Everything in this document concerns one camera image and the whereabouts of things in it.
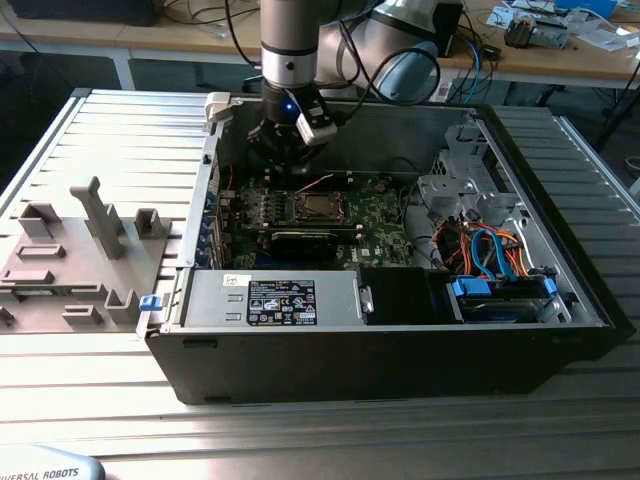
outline blue plastic clip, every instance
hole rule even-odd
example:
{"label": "blue plastic clip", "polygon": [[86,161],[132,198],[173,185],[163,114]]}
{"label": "blue plastic clip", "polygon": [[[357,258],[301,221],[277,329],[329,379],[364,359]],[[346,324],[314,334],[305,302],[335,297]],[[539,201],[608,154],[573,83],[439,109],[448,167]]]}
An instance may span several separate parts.
{"label": "blue plastic clip", "polygon": [[549,295],[551,295],[552,297],[558,293],[558,286],[556,285],[556,282],[553,280],[553,278],[545,278],[544,279],[544,287],[547,289],[547,292],[549,292]]}
{"label": "blue plastic clip", "polygon": [[456,297],[467,295],[487,297],[491,296],[491,288],[489,282],[483,278],[458,277],[453,282],[453,293]]}
{"label": "blue plastic clip", "polygon": [[160,295],[143,295],[140,298],[141,312],[160,312],[162,310],[162,297]]}
{"label": "blue plastic clip", "polygon": [[195,262],[198,267],[206,267],[209,263],[209,255],[200,249],[196,249]]}
{"label": "blue plastic clip", "polygon": [[211,208],[216,205],[216,196],[213,192],[207,192],[207,196],[205,197],[204,207]]}

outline warning label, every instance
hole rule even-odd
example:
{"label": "warning label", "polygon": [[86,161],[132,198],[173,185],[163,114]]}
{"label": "warning label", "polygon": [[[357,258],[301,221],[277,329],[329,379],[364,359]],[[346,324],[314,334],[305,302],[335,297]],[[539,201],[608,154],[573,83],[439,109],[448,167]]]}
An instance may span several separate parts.
{"label": "warning label", "polygon": [[253,326],[317,325],[315,282],[249,282],[247,323]]}

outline floor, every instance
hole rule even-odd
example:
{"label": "floor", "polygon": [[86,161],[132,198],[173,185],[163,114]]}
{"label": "floor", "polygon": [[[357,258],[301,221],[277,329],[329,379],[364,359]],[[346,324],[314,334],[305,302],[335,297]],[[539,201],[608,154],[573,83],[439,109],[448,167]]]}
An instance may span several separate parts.
{"label": "floor", "polygon": [[[24,54],[22,76],[4,68],[0,74],[0,189],[4,189],[47,126],[64,104],[72,87],[119,88],[108,59],[60,55]],[[242,79],[252,75],[242,65],[197,65],[183,62],[136,60],[132,71],[141,90],[206,92],[209,89],[239,91]],[[487,103],[530,106],[544,90],[536,84],[494,82]],[[567,116],[583,136],[593,141],[612,105],[612,92],[567,87],[555,93],[548,107]],[[629,155],[640,154],[640,124],[627,119],[602,152],[621,180],[631,185],[634,177],[624,168]]]}

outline electronic equipment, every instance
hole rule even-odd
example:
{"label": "electronic equipment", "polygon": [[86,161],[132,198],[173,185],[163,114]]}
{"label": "electronic equipment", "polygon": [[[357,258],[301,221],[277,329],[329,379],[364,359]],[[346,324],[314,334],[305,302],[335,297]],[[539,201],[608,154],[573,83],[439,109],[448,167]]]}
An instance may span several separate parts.
{"label": "electronic equipment", "polygon": [[181,401],[523,393],[634,332],[573,226],[593,185],[549,177],[599,160],[547,110],[364,105],[291,175],[244,141],[260,107],[211,96],[178,275],[141,301]]}
{"label": "electronic equipment", "polygon": [[504,43],[509,47],[564,48],[569,41],[569,29],[553,18],[534,18],[524,12],[516,12],[504,32]]}
{"label": "electronic equipment", "polygon": [[18,18],[151,26],[164,0],[9,0]]}

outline wire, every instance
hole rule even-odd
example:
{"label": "wire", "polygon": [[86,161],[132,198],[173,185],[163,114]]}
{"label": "wire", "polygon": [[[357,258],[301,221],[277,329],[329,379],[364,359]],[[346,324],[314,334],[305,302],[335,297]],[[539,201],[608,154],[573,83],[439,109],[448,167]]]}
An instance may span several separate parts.
{"label": "wire", "polygon": [[[473,29],[473,24],[471,23],[471,20],[468,18],[467,19],[469,21],[469,28],[463,26],[463,25],[458,25],[458,27],[461,27],[465,30],[469,30],[471,32],[472,37],[474,38],[474,42],[476,41],[475,39],[478,38],[479,39],[479,45],[480,47],[482,47],[482,40],[480,39],[480,35],[478,35],[476,33],[476,31]],[[481,65],[481,58],[478,52],[478,45],[473,45],[473,47],[471,46],[471,43],[469,43],[469,39],[464,37],[464,36],[460,36],[460,35],[456,35],[455,38],[458,38],[460,40],[462,40],[463,42],[467,43],[467,45],[469,45],[471,47],[471,51],[473,53],[473,56],[471,57],[473,62],[471,64],[471,67],[469,67],[469,69],[467,70],[466,75],[463,77],[462,81],[458,84],[457,87],[455,87],[453,89],[453,92],[449,94],[449,98],[447,99],[447,103],[453,101],[453,99],[456,97],[456,95],[459,95],[459,102],[462,102],[462,95],[464,93],[469,92],[469,89],[463,89],[464,84],[467,82],[467,79],[469,78],[469,75],[471,75],[471,71],[476,69],[476,78],[474,79],[473,84],[471,85],[471,87],[475,88],[477,87],[477,85],[479,85],[480,83],[482,83],[484,80],[487,79],[487,77],[489,76],[489,74],[487,74],[487,76],[485,76],[485,78],[483,78],[481,81],[478,81],[478,64]]]}
{"label": "wire", "polygon": [[305,190],[308,190],[309,188],[313,187],[314,185],[319,184],[320,182],[322,182],[323,180],[326,180],[327,178],[331,178],[333,177],[333,173],[330,173],[329,175],[325,175],[324,177],[320,177],[318,180],[316,180],[315,182],[311,182],[309,185],[306,185],[304,187],[302,187],[300,190],[298,190],[296,193],[300,193],[300,192],[304,192]]}
{"label": "wire", "polygon": [[606,103],[609,107],[613,108],[615,106],[616,102],[611,97],[609,97],[606,94],[606,92],[595,87],[593,87],[592,90],[593,90],[593,93],[595,93],[598,96],[598,98],[602,100],[604,103]]}
{"label": "wire", "polygon": [[233,185],[233,164],[229,164],[229,184],[227,185],[227,192],[231,190],[231,185]]}
{"label": "wire", "polygon": [[469,92],[469,95],[464,101],[464,103],[469,103],[469,101],[471,100],[471,98],[473,98],[473,95],[475,94],[476,88],[478,87],[478,80],[480,79],[480,68],[482,67],[482,65],[480,63],[480,54],[478,53],[478,49],[476,48],[476,46],[466,38],[464,41],[467,45],[469,45],[469,48],[473,51],[473,55],[475,56],[475,64],[476,64],[476,76],[473,79],[473,84],[471,85],[471,91]]}
{"label": "wire", "polygon": [[502,250],[502,242],[500,241],[498,234],[493,230],[482,228],[473,235],[473,239],[471,240],[471,257],[473,258],[473,263],[476,265],[476,267],[478,267],[478,269],[480,269],[483,273],[485,273],[491,280],[495,280],[495,276],[493,275],[493,273],[491,273],[491,271],[488,268],[482,265],[482,262],[480,262],[480,258],[478,257],[478,242],[480,241],[480,238],[482,237],[482,235],[485,233],[489,234],[495,243],[496,258],[498,259],[498,265],[500,266],[500,271],[505,277],[510,277],[510,278],[514,277],[511,267],[505,261],[505,254],[504,254],[504,251]]}
{"label": "wire", "polygon": [[378,68],[376,68],[376,71],[373,72],[373,75],[371,75],[371,80],[369,81],[369,84],[367,85],[367,88],[365,89],[364,93],[360,97],[360,100],[358,101],[354,109],[351,112],[349,112],[349,114],[347,114],[347,120],[350,120],[351,118],[353,118],[353,116],[358,112],[358,110],[362,108],[362,105],[364,104],[367,95],[374,88],[373,82],[376,81],[376,79],[378,78],[378,76],[380,75],[384,67],[387,65],[387,63],[389,63],[395,57],[402,55],[404,53],[417,53],[431,60],[431,62],[433,63],[436,69],[436,80],[435,80],[435,83],[433,84],[433,87],[431,88],[429,93],[425,95],[423,98],[419,100],[414,100],[414,101],[405,102],[405,101],[393,100],[391,98],[386,97],[385,95],[381,95],[380,97],[385,103],[388,103],[390,105],[394,105],[397,107],[412,107],[414,105],[419,105],[421,103],[424,103],[428,101],[429,98],[431,98],[431,96],[434,94],[434,92],[438,88],[438,85],[440,84],[441,72],[440,72],[440,65],[438,64],[438,60],[436,60],[436,58],[433,55],[431,55],[429,52],[425,50],[421,50],[419,48],[415,48],[415,47],[401,48],[400,50],[397,50],[396,52],[391,53],[390,55],[387,55],[387,57],[384,60],[382,60],[380,65],[378,65]]}
{"label": "wire", "polygon": [[546,2],[544,2],[544,5],[542,7],[536,7],[535,5],[531,5],[531,2],[529,0],[525,0],[525,1],[527,2],[527,5],[529,5],[529,9],[534,11],[534,12],[552,13],[552,12],[550,12],[548,10],[545,10],[547,8],[547,6],[549,5],[549,1],[550,0],[546,0]]}
{"label": "wire", "polygon": [[458,248],[458,250],[453,252],[453,254],[449,258],[447,258],[443,263],[446,265],[451,260],[453,260],[454,258],[456,258],[458,255],[461,255],[461,254],[462,254],[462,248]]}
{"label": "wire", "polygon": [[403,157],[403,156],[395,156],[395,157],[389,157],[387,158],[387,160],[384,162],[384,164],[382,165],[384,168],[381,169],[381,171],[385,171],[387,168],[389,168],[391,165],[393,165],[395,162],[400,161],[400,162],[404,162],[407,165],[409,165],[418,175],[424,175],[424,172],[422,172],[418,166],[412,161],[409,160],[407,157]]}
{"label": "wire", "polygon": [[242,59],[247,62],[248,65],[256,68],[258,66],[260,66],[260,62],[255,62],[253,60],[251,60],[249,57],[247,57],[247,54],[244,53],[244,50],[242,50],[242,47],[240,46],[240,43],[238,42],[238,37],[236,37],[236,31],[233,28],[233,22],[231,21],[231,19],[233,18],[233,15],[231,15],[231,6],[229,5],[229,0],[224,0],[224,13],[225,13],[225,17],[227,19],[227,25],[229,27],[229,33],[231,34],[231,40],[233,40],[233,44],[236,47],[236,50],[238,50],[238,53],[240,54],[240,56],[242,57]]}
{"label": "wire", "polygon": [[634,177],[640,177],[640,157],[632,155],[624,159],[626,170]]}
{"label": "wire", "polygon": [[524,264],[524,252],[523,252],[523,250],[524,249],[522,249],[522,248],[520,249],[520,266],[522,267],[522,274],[525,277],[528,277],[529,276],[529,272],[527,271],[527,267]]}
{"label": "wire", "polygon": [[616,114],[616,110],[618,110],[618,107],[622,105],[626,100],[625,99],[626,93],[629,91],[629,87],[635,80],[636,75],[638,75],[639,70],[640,70],[640,60],[638,60],[638,63],[636,64],[636,68],[633,70],[633,74],[631,75],[631,78],[629,78],[629,80],[627,81],[627,84],[625,85],[624,90],[622,91],[622,94],[618,97],[618,101],[613,106],[613,109],[611,110],[611,115],[609,116],[609,118],[605,119],[605,121],[602,124],[602,128],[600,129],[600,133],[598,133],[598,136],[596,138],[595,145],[594,145],[596,152],[599,152],[600,150],[602,150],[602,148],[605,146],[605,144],[607,143],[611,135],[615,133],[620,123],[622,123],[622,121],[624,120],[624,117],[634,107],[635,102],[638,100],[638,96],[640,95],[640,87],[636,89],[636,93],[634,94],[633,98],[629,102],[627,102],[626,105],[624,105],[624,108],[622,109],[622,111]]}
{"label": "wire", "polygon": [[465,12],[464,10],[462,11],[462,15],[464,16],[464,18],[467,19],[467,24],[469,25],[469,27],[464,27],[462,25],[458,25],[459,27],[462,27],[466,30],[469,30],[471,32],[471,35],[473,36],[473,42],[476,45],[479,45],[482,47],[483,43],[482,43],[482,38],[480,37],[480,35],[478,33],[476,33],[476,30],[473,28],[473,22],[471,22],[471,19],[469,18],[469,15],[467,15],[467,12]]}
{"label": "wire", "polygon": [[349,32],[349,29],[345,25],[344,21],[340,20],[338,22],[338,28],[340,30],[340,35],[342,36],[342,40],[344,41],[346,49],[349,51],[349,53],[351,54],[351,57],[353,58],[353,61],[356,63],[355,75],[351,79],[347,80],[348,85],[353,85],[353,83],[358,79],[361,73],[364,72],[365,78],[368,77],[368,74],[367,74],[367,71],[364,69],[364,65],[362,64],[362,59],[358,54],[358,49],[356,48],[356,44],[353,41],[353,37],[351,36],[351,33]]}
{"label": "wire", "polygon": [[411,189],[409,190],[409,193],[407,194],[407,200],[404,202],[404,207],[402,209],[402,221],[400,222],[400,225],[402,225],[402,231],[404,232],[405,237],[409,240],[409,243],[411,243],[411,246],[413,247],[413,249],[418,252],[421,256],[423,256],[424,258],[426,258],[429,263],[431,265],[436,265],[436,263],[434,263],[434,259],[429,257],[429,255],[427,255],[422,249],[418,248],[415,245],[415,242],[417,242],[418,240],[422,240],[422,239],[431,239],[432,237],[429,235],[420,235],[416,238],[414,238],[413,240],[411,240],[409,238],[409,234],[407,232],[407,224],[406,224],[406,219],[407,219],[407,210],[409,209],[409,202],[411,201],[411,195],[413,195],[413,192],[415,191],[416,187],[418,186],[418,182],[414,183],[411,186]]}
{"label": "wire", "polygon": [[[227,20],[227,17],[221,17],[221,18],[216,18],[214,20],[206,20],[206,21],[194,21],[195,17],[197,17],[198,15],[204,13],[204,10],[206,9],[201,9],[196,11],[195,13],[193,13],[193,18],[191,19],[191,21],[189,22],[185,22],[184,20],[180,20],[179,18],[175,18],[172,17],[171,15],[169,15],[166,11],[163,12],[163,15],[168,18],[169,20],[171,20],[174,23],[178,23],[180,25],[210,25],[212,23],[218,23],[218,22],[224,22],[225,20]],[[245,15],[245,14],[249,14],[249,13],[253,13],[253,12],[257,12],[259,11],[260,8],[256,7],[256,8],[249,8],[247,10],[243,10],[241,12],[236,12],[233,15],[231,15],[231,18],[236,18],[239,17],[240,15]]]}
{"label": "wire", "polygon": [[600,20],[602,20],[613,31],[616,31],[618,29],[618,27],[616,27],[613,23],[611,23],[609,20],[604,18],[599,13],[594,12],[593,10],[589,10],[588,8],[582,8],[582,7],[576,7],[575,10],[580,10],[581,12],[586,12],[586,13],[589,13],[589,14],[593,15],[594,17],[598,17]]}
{"label": "wire", "polygon": [[42,58],[44,60],[44,63],[47,64],[47,66],[58,76],[60,77],[60,79],[67,85],[67,87],[69,88],[73,88],[73,85],[71,85],[71,82],[69,82],[69,80],[67,80],[67,77],[65,77],[64,75],[62,75],[62,73],[60,73],[60,71],[55,68],[51,63],[49,63],[49,60],[47,60],[47,58],[42,54],[42,52],[40,52],[34,45],[33,43],[31,43],[29,41],[29,39],[24,36],[24,34],[18,30],[18,28],[13,24],[13,22],[11,22],[11,20],[9,20],[9,17],[7,16],[7,14],[4,11],[4,8],[0,7],[0,14],[2,14],[2,16],[4,17],[5,21],[9,24],[9,26],[13,29],[14,32],[16,32],[16,34],[20,37],[20,39],[26,43],[27,45],[29,45],[29,48],[31,48],[31,50],[33,50],[36,54],[40,55],[40,58]]}

